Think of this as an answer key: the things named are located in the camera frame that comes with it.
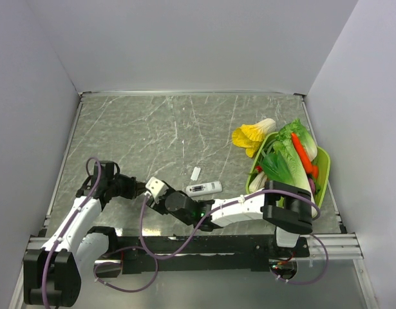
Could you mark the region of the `white remote control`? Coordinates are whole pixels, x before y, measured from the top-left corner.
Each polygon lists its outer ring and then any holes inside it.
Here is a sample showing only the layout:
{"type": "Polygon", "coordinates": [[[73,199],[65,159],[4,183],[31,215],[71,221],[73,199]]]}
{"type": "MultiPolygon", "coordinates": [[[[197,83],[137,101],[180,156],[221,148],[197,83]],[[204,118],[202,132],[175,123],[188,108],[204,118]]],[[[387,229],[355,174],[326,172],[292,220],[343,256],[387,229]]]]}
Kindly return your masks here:
{"type": "Polygon", "coordinates": [[[186,187],[186,194],[189,197],[197,197],[203,196],[208,194],[216,194],[223,191],[223,187],[221,182],[214,181],[214,182],[207,182],[201,184],[194,184],[189,185],[186,187]]]}

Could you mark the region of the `white battery cover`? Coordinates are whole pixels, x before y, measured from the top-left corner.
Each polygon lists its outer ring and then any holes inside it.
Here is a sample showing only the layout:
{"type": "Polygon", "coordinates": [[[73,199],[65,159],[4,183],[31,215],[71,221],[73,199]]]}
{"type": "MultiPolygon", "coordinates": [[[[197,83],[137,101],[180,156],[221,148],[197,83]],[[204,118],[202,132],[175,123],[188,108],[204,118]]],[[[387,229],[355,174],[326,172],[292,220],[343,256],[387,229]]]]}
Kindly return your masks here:
{"type": "Polygon", "coordinates": [[[197,181],[197,179],[199,178],[200,172],[201,172],[200,167],[194,167],[193,172],[191,174],[191,180],[197,181]]]}

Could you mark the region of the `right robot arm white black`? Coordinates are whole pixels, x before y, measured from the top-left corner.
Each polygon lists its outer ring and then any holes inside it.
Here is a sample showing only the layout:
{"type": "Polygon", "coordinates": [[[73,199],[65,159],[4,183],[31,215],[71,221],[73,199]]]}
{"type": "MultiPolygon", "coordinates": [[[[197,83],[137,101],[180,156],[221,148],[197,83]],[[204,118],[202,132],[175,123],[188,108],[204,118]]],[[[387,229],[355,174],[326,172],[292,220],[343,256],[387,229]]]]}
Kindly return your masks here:
{"type": "Polygon", "coordinates": [[[146,184],[146,196],[153,210],[196,230],[211,232],[241,221],[265,220],[276,226],[272,246],[283,257],[295,249],[301,235],[312,233],[312,223],[320,215],[308,190],[275,181],[236,198],[195,201],[153,177],[146,184]]]}

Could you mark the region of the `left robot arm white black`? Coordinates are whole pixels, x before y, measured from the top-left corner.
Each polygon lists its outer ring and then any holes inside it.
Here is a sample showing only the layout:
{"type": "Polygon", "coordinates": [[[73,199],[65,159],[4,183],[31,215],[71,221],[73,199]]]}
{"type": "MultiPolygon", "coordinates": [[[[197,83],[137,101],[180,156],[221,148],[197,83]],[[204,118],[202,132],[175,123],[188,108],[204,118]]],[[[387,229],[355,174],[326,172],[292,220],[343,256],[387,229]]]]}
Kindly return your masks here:
{"type": "Polygon", "coordinates": [[[112,227],[95,227],[94,220],[116,197],[134,200],[146,183],[121,174],[112,161],[94,160],[92,171],[77,190],[73,205],[59,228],[39,249],[23,258],[24,302],[31,305],[71,307],[80,293],[82,277],[102,256],[113,258],[119,250],[112,227]]]}

